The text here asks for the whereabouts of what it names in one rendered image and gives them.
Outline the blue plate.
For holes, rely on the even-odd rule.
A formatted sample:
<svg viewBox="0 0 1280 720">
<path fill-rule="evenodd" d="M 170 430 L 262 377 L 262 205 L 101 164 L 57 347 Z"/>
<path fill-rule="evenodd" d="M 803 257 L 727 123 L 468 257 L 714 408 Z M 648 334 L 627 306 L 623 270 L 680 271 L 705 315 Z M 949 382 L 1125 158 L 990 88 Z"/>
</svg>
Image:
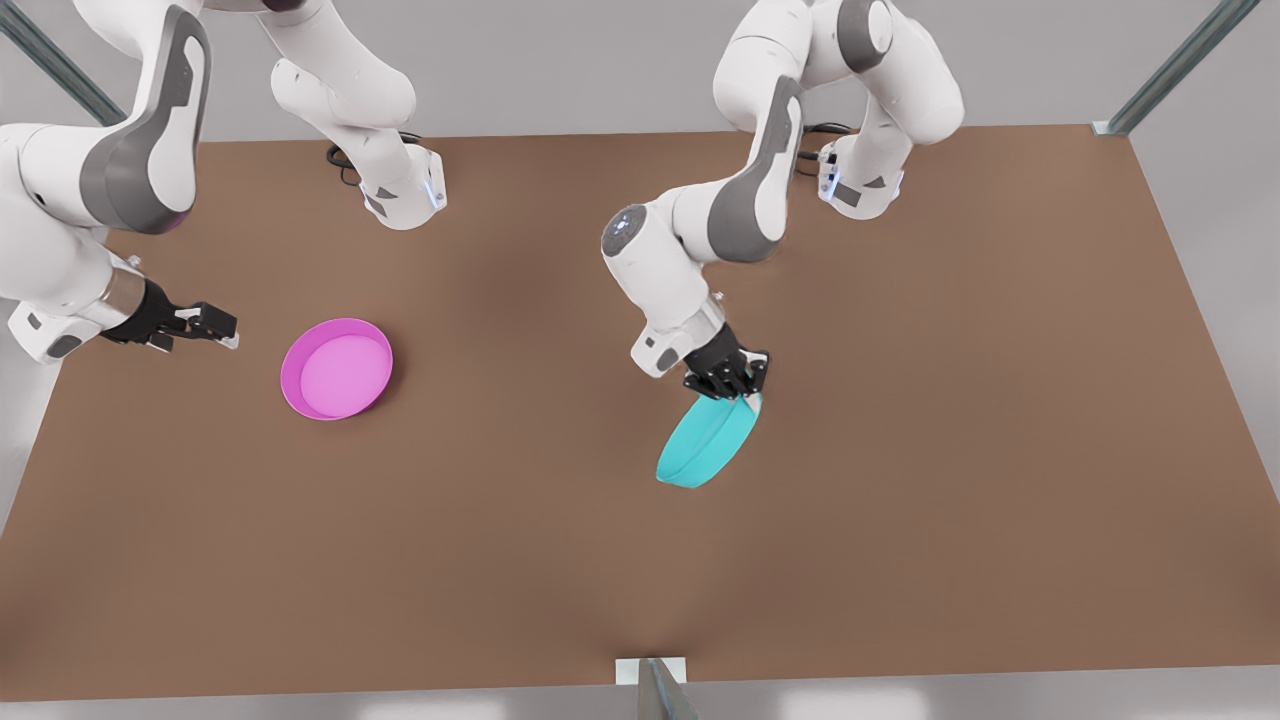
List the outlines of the blue plate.
<svg viewBox="0 0 1280 720">
<path fill-rule="evenodd" d="M 704 486 L 745 445 L 758 421 L 763 400 L 762 393 L 739 398 L 698 397 L 660 451 L 655 478 L 684 488 Z"/>
</svg>

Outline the silver frame post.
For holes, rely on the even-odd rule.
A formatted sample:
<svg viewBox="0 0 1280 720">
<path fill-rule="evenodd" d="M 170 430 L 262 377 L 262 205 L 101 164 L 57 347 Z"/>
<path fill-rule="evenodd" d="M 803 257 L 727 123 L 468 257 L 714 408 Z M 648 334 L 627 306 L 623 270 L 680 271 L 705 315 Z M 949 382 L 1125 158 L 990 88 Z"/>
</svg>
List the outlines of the silver frame post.
<svg viewBox="0 0 1280 720">
<path fill-rule="evenodd" d="M 616 685 L 636 685 L 637 720 L 701 720 L 687 697 L 685 657 L 640 657 L 614 661 Z"/>
<path fill-rule="evenodd" d="M 0 0 L 4 35 L 100 126 L 114 126 L 125 113 L 14 3 Z"/>
<path fill-rule="evenodd" d="M 1097 137 L 1128 137 L 1263 0 L 1219 0 L 1157 70 L 1108 118 Z"/>
</svg>

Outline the pink plate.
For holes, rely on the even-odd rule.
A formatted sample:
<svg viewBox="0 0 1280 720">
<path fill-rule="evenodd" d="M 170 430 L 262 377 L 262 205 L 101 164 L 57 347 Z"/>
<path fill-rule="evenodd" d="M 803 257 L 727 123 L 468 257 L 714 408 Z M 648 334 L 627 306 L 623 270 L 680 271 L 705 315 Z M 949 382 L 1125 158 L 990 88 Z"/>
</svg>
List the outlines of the pink plate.
<svg viewBox="0 0 1280 720">
<path fill-rule="evenodd" d="M 390 341 L 378 325 L 337 318 L 293 341 L 282 361 L 279 386 L 300 415 L 335 421 L 371 407 L 390 383 L 393 369 Z"/>
</svg>

